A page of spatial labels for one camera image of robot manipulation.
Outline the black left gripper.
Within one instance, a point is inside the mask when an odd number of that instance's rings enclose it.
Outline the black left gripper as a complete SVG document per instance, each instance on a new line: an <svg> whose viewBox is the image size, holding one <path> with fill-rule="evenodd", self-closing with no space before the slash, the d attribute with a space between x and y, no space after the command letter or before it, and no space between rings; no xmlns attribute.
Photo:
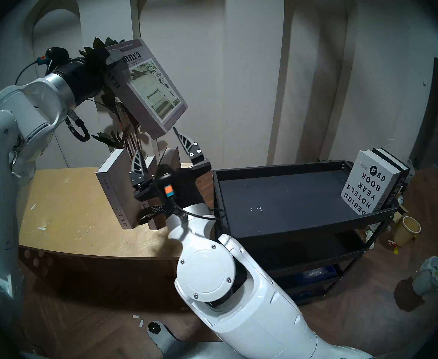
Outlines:
<svg viewBox="0 0 438 359"><path fill-rule="evenodd" d="M100 93L105 85L107 66L121 60L121 51L92 51L86 56L69 58L64 62L64 80L73 93L75 105Z"/></svg>

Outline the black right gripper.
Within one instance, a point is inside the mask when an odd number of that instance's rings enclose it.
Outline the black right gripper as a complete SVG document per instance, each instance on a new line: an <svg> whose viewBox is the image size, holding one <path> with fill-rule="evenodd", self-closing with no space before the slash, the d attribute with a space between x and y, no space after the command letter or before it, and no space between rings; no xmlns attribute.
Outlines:
<svg viewBox="0 0 438 359"><path fill-rule="evenodd" d="M195 204L205 204L197 188L196 179L211 170L211 163L205 160L196 141L178 132L173 127L179 142L188 154L192 164L188 168L173 168L160 164L154 175L148 173L144 157L138 149L131 163L130 183L135 189L134 198L139 202L158 198L160 205L140 210L140 213L179 213Z"/></svg>

